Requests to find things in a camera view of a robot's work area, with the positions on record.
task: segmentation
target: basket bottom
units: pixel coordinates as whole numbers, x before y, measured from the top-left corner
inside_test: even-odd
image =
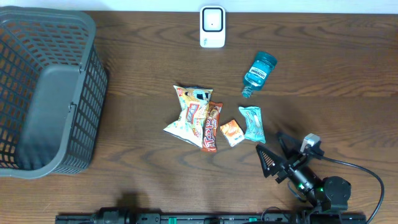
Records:
[[[16,147],[20,169],[39,169],[57,154],[64,127],[70,125],[65,120],[79,74],[71,65],[52,65],[41,72]]]

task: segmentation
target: chip bag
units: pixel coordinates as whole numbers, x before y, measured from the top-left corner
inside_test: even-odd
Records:
[[[261,109],[258,106],[239,107],[239,111],[246,119],[246,133],[244,138],[252,141],[266,143],[264,130],[262,128]]]
[[[174,86],[180,100],[181,113],[177,121],[169,124],[164,131],[202,147],[203,123],[207,117],[211,92],[202,88]]]
[[[234,119],[220,126],[220,129],[231,147],[244,140],[243,131]]]
[[[222,103],[209,103],[207,119],[205,121],[205,135],[203,137],[202,151],[216,152],[216,132],[220,118]]]

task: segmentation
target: gray plastic basket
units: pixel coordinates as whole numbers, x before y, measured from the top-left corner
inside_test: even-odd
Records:
[[[82,12],[0,7],[0,176],[89,165],[108,84],[95,30]]]

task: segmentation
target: blue bottle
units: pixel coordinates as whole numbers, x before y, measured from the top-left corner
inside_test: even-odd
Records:
[[[243,78],[243,97],[249,98],[254,90],[259,91],[262,89],[277,62],[276,58],[269,53],[257,53],[253,65]]]

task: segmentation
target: white wall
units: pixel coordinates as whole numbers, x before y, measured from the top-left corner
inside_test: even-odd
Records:
[[[398,0],[0,0],[0,6],[73,10],[197,12],[207,4],[227,12],[334,12],[398,14]]]

